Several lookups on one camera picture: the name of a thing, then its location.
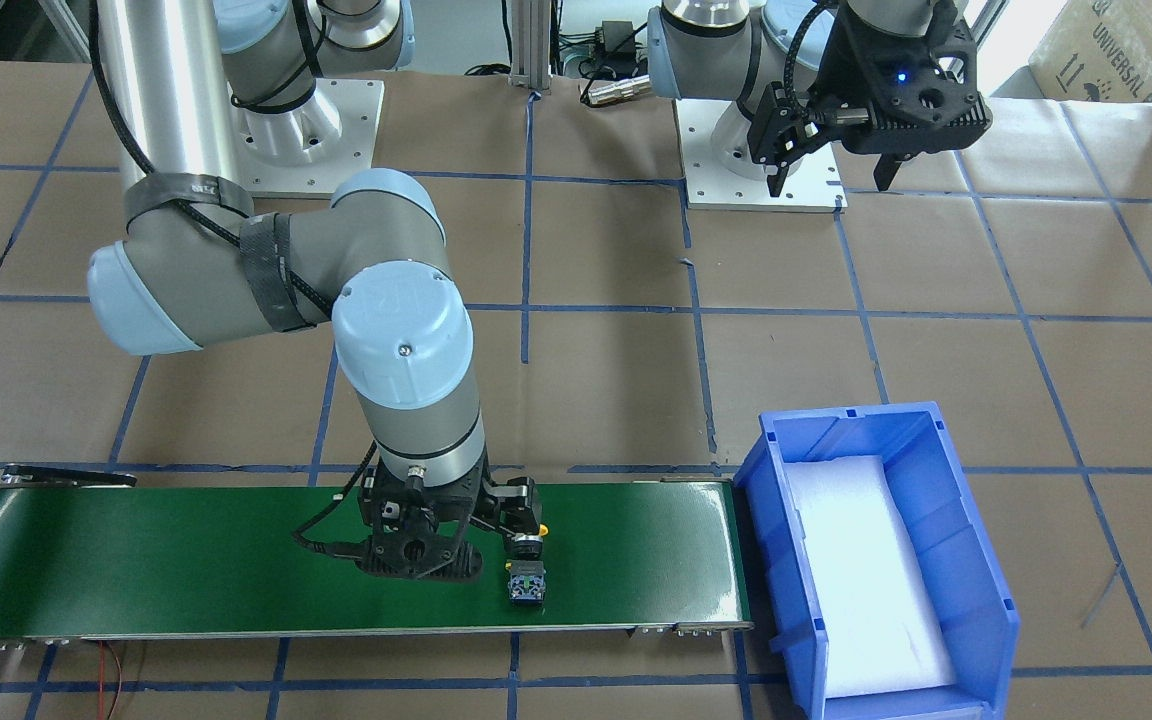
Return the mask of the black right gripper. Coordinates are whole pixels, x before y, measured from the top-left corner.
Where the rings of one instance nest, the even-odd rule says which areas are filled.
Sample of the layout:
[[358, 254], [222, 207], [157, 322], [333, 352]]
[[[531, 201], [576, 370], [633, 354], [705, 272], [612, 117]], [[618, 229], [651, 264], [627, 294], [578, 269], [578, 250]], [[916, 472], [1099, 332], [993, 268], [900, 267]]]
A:
[[543, 546], [548, 529], [541, 523], [538, 483], [522, 475], [495, 483], [488, 456], [483, 455], [483, 478], [471, 516], [471, 525], [502, 536], [505, 546]]

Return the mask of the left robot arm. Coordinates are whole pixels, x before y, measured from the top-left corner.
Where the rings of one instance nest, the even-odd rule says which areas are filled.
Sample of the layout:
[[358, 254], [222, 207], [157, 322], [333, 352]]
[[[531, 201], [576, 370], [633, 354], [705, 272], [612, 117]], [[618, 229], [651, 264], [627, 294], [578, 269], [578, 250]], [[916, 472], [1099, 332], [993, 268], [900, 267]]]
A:
[[956, 1], [664, 1], [646, 59], [654, 94], [721, 106], [698, 142], [738, 197], [788, 196], [833, 143], [873, 156], [886, 191], [905, 162], [972, 145], [991, 123]]

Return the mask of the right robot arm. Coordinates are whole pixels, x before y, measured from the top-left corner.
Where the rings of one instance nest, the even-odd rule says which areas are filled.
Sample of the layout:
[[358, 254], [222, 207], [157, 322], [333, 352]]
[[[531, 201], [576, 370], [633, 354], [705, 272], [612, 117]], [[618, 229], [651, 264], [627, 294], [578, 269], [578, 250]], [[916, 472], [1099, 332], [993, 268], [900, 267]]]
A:
[[367, 168], [328, 209], [255, 209], [238, 141], [305, 164], [338, 150], [324, 79], [404, 65], [399, 1], [96, 1], [93, 77], [126, 150], [126, 238], [97, 250], [88, 293], [132, 355], [198, 351], [332, 325], [374, 437], [361, 493], [376, 541], [495, 530], [538, 548], [535, 483], [495, 483], [473, 374], [473, 328], [429, 191]]

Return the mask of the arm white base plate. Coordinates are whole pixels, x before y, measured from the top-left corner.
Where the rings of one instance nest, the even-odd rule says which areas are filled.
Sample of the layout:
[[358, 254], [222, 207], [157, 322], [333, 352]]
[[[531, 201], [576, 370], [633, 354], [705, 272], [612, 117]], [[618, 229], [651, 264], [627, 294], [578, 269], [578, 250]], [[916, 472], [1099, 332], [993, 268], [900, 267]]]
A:
[[675, 105], [679, 147], [691, 209], [832, 213], [847, 206], [831, 146], [788, 168], [782, 191], [772, 195], [771, 168], [755, 162], [746, 145], [749, 120], [736, 103], [680, 99]]
[[317, 79], [287, 113], [230, 109], [238, 184], [256, 199], [329, 199], [371, 167], [384, 94], [380, 79]]

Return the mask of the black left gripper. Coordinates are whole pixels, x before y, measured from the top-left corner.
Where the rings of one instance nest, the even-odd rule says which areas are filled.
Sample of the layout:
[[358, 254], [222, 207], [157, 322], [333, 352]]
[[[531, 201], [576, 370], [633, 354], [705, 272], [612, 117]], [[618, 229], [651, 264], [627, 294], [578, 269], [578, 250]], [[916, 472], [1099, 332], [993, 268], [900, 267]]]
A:
[[[783, 61], [780, 77], [764, 83], [758, 105], [750, 119], [748, 150], [750, 158], [764, 168], [765, 183], [772, 199], [781, 199], [791, 167], [846, 132], [870, 124], [867, 104], [838, 99], [835, 94], [797, 91], [801, 50], [812, 33], [814, 20], [799, 20], [791, 29], [773, 29], [770, 20], [765, 36], [781, 41]], [[902, 165], [900, 152], [882, 152], [873, 168], [879, 192], [890, 190]]]

